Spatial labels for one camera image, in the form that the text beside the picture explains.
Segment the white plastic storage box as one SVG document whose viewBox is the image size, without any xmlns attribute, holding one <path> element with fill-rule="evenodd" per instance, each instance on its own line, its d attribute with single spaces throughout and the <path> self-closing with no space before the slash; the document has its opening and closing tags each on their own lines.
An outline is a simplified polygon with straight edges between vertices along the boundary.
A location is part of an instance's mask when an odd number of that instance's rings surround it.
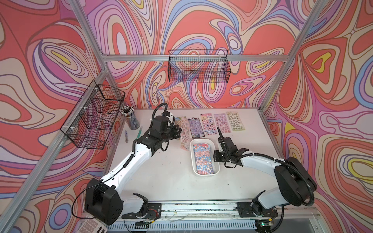
<svg viewBox="0 0 373 233">
<path fill-rule="evenodd" d="M 217 175 L 220 165 L 214 162 L 215 145 L 209 139 L 194 139 L 189 145 L 192 169 L 196 176 L 208 177 Z"/>
</svg>

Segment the red blue sticker sheet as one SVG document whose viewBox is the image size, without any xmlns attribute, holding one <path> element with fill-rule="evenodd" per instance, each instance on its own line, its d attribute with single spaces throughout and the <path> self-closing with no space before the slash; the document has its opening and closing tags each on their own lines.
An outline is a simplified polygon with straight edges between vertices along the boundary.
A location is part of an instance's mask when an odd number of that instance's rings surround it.
<svg viewBox="0 0 373 233">
<path fill-rule="evenodd" d="M 210 146 L 206 143 L 194 144 L 193 151 L 195 156 L 196 172 L 199 175 L 214 174 L 210 155 Z"/>
</svg>

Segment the pink food sticker sheet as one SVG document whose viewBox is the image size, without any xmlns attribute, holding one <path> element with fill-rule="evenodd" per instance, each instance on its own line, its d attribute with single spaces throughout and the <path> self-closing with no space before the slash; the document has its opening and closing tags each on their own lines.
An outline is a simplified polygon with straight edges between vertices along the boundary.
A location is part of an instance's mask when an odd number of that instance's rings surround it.
<svg viewBox="0 0 373 233">
<path fill-rule="evenodd" d="M 184 150 L 189 150 L 190 128 L 189 122 L 185 116 L 180 117 L 179 127 L 182 129 L 180 134 L 181 148 Z"/>
</svg>

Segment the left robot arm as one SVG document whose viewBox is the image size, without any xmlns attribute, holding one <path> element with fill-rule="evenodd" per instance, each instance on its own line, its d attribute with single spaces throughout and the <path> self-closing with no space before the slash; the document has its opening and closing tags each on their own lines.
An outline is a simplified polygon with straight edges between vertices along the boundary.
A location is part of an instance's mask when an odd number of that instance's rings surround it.
<svg viewBox="0 0 373 233">
<path fill-rule="evenodd" d="M 91 179 L 83 190 L 84 211 L 90 215 L 88 219 L 112 225 L 122 215 L 146 217 L 149 200 L 145 196 L 131 193 L 121 198 L 120 194 L 135 172 L 158 150 L 166 151 L 170 141 L 180 138 L 181 132 L 175 117 L 168 111 L 168 104 L 158 105 L 152 113 L 149 128 L 133 141 L 130 153 L 101 179 Z"/>
</svg>

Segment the purple pink sticker sheet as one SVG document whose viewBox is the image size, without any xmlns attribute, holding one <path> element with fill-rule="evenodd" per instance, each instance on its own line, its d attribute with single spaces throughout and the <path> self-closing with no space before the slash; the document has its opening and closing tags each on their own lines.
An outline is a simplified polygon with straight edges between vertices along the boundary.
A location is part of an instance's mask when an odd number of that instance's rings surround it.
<svg viewBox="0 0 373 233">
<path fill-rule="evenodd" d="M 219 127 L 220 131 L 223 134 L 231 133 L 228 119 L 225 113 L 214 114 L 214 119 L 215 119 L 216 126 Z"/>
</svg>

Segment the green beige sticker sheet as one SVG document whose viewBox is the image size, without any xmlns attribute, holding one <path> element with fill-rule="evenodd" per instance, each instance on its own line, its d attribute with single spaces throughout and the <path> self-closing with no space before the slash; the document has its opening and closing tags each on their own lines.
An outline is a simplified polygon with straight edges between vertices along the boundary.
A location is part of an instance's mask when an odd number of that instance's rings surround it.
<svg viewBox="0 0 373 233">
<path fill-rule="evenodd" d="M 238 112 L 227 112 L 227 119 L 230 123 L 232 131 L 244 131 L 245 127 L 240 120 Z"/>
</svg>

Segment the dark bonbon drop sticker sheet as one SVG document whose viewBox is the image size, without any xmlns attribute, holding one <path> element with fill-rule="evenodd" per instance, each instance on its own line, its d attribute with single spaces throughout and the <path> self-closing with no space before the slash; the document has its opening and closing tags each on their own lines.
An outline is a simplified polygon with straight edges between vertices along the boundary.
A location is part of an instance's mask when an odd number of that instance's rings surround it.
<svg viewBox="0 0 373 233">
<path fill-rule="evenodd" d="M 203 127 L 198 117 L 188 119 L 189 129 L 193 139 L 205 137 Z"/>
</svg>

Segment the green panda sticker sheet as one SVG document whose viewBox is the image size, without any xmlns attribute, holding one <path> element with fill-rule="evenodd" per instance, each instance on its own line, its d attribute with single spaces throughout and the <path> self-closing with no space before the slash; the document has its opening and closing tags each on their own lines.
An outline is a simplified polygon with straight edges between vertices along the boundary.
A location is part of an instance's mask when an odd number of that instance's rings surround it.
<svg viewBox="0 0 373 233">
<path fill-rule="evenodd" d="M 175 125 L 181 125 L 181 120 L 182 120 L 182 117 L 181 116 L 179 116 L 179 117 L 176 117 L 175 118 Z"/>
</svg>

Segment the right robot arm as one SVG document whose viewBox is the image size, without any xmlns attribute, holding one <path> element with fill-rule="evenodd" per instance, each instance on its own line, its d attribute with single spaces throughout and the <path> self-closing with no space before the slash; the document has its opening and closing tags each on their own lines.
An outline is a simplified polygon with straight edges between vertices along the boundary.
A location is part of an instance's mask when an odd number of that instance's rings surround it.
<svg viewBox="0 0 373 233">
<path fill-rule="evenodd" d="M 317 184 L 296 158 L 280 159 L 248 148 L 237 148 L 230 137 L 219 133 L 219 149 L 214 151 L 214 162 L 223 163 L 228 169 L 237 166 L 255 169 L 276 180 L 269 190 L 258 193 L 249 202 L 238 202 L 236 209 L 240 217 L 257 216 L 256 232 L 273 233 L 284 220 L 285 207 L 307 206 L 315 203 Z"/>
</svg>

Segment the pink cat sticker sheet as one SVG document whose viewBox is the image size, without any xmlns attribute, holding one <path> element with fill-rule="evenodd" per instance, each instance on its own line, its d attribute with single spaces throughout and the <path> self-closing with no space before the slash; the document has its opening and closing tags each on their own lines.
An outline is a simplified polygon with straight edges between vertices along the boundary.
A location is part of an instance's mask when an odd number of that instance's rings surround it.
<svg viewBox="0 0 373 233">
<path fill-rule="evenodd" d="M 212 114 L 210 113 L 201 114 L 201 123 L 203 126 L 204 133 L 206 135 L 209 136 L 209 135 L 215 135 L 218 133 Z"/>
</svg>

